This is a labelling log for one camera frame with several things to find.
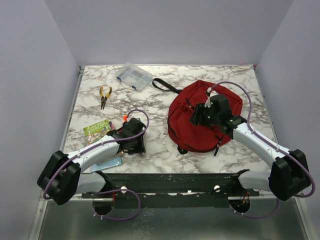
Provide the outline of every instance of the yellow pliers handle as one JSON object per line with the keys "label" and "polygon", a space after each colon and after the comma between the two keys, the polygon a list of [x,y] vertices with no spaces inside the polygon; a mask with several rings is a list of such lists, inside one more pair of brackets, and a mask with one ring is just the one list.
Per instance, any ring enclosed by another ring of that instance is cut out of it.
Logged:
{"label": "yellow pliers handle", "polygon": [[111,92],[112,92],[112,87],[110,86],[110,87],[109,87],[109,92],[107,93],[106,98],[109,98],[109,97],[110,97]]}
{"label": "yellow pliers handle", "polygon": [[[103,87],[103,86],[101,86],[101,87],[100,87],[100,97],[103,97],[103,96],[104,96],[103,91],[104,91],[104,87]],[[111,92],[112,92],[112,87],[110,86],[110,87],[109,87],[109,92],[107,93],[107,95],[105,95],[105,97],[106,97],[106,98],[109,98],[109,97],[110,97]]]}

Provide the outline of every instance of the clear plastic box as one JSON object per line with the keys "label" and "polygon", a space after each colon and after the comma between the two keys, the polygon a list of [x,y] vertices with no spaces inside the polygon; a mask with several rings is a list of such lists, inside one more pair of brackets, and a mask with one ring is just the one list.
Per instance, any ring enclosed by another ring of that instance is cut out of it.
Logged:
{"label": "clear plastic box", "polygon": [[123,67],[116,71],[115,76],[122,83],[138,91],[142,90],[153,79],[153,75],[150,72],[147,72],[130,62],[127,62]]}

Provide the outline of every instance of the metal floor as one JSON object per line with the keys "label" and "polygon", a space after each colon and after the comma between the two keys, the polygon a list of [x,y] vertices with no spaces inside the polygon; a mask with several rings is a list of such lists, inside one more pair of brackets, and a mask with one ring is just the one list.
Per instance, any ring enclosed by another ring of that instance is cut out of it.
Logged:
{"label": "metal floor", "polygon": [[[250,214],[262,215],[276,206],[275,199],[251,199]],[[134,209],[115,209],[114,217]],[[129,221],[93,217],[91,201],[49,201],[41,240],[304,240],[307,239],[296,201],[282,202],[272,217],[249,219],[229,208],[145,208]]]}

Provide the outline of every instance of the red backpack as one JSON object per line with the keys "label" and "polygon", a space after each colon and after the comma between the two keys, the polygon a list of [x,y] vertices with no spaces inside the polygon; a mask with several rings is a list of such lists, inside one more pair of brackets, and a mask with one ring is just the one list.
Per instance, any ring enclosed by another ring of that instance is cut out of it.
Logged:
{"label": "red backpack", "polygon": [[[158,87],[155,82],[162,84],[168,90]],[[219,147],[231,140],[217,126],[193,125],[189,121],[196,104],[207,101],[206,91],[214,83],[198,80],[183,90],[178,90],[162,79],[155,78],[152,85],[162,91],[178,94],[170,105],[167,123],[169,136],[178,145],[177,149],[181,154],[186,154],[188,151],[206,153],[215,149],[214,155],[216,155]],[[238,95],[221,85],[216,86],[214,90],[227,97],[233,115],[240,115],[243,102]]]}

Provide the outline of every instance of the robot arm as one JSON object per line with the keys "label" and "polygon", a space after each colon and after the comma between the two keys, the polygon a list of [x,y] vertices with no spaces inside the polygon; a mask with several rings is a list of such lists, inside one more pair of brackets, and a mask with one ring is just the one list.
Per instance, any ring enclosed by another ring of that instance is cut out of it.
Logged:
{"label": "robot arm", "polygon": [[44,190],[44,196],[48,194],[58,205],[62,205],[74,194],[101,191],[106,184],[101,175],[82,173],[120,151],[128,154],[145,153],[143,135],[147,126],[139,119],[131,118],[123,123],[122,128],[108,132],[99,141],[83,149],[68,154],[55,152],[37,180],[38,186]]}
{"label": "robot arm", "polygon": [[309,171],[305,154],[298,149],[291,151],[278,145],[248,126],[243,117],[233,116],[224,95],[214,95],[206,103],[197,103],[190,122],[218,126],[221,132],[247,146],[271,168],[271,172],[243,172],[238,180],[244,189],[271,191],[277,198],[286,201],[311,185],[305,171],[289,157],[295,158]]}

